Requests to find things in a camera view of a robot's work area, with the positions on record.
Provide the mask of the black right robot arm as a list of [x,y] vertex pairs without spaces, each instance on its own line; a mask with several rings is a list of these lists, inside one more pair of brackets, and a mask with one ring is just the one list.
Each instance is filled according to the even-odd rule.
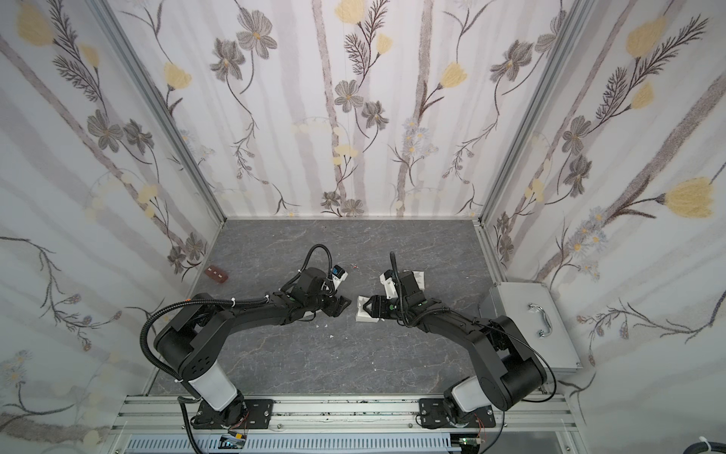
[[389,271],[383,278],[386,293],[361,304],[368,316],[442,336],[469,355],[474,376],[445,392],[459,412],[488,406],[506,412],[548,382],[548,367],[511,318],[478,319],[428,298],[413,272],[395,276]]

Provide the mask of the white jewelry box lid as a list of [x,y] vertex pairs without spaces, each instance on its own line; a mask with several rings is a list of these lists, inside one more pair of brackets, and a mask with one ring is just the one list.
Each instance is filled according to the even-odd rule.
[[377,323],[379,319],[368,314],[364,308],[365,303],[366,300],[359,300],[357,302],[357,314],[355,314],[355,321],[357,323]]

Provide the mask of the white jewelry box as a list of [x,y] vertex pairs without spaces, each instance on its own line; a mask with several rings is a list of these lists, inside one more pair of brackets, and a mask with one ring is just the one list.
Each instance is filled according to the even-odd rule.
[[412,272],[413,277],[421,291],[425,289],[425,273],[424,272]]

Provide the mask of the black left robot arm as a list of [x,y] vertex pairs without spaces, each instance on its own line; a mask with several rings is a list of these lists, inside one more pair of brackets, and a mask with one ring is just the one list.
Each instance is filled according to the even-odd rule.
[[149,316],[140,333],[142,353],[156,368],[183,384],[213,412],[243,404],[240,391],[219,365],[228,338],[258,327],[282,327],[322,312],[338,317],[351,300],[338,295],[347,272],[299,272],[283,289],[256,300],[224,300],[207,294],[166,306]]

